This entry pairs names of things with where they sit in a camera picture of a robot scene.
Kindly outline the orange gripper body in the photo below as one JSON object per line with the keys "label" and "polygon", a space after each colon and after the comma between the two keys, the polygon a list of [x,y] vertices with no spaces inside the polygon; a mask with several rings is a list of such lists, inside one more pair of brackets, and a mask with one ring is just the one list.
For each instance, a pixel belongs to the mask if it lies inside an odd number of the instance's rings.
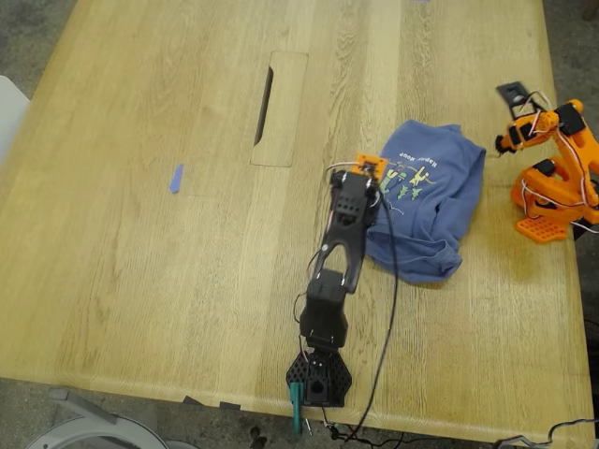
{"label": "orange gripper body", "polygon": [[505,149],[507,151],[521,151],[533,145],[544,143],[548,140],[548,131],[541,127],[547,123],[548,112],[538,109],[517,115],[510,110],[512,121],[506,128]]}

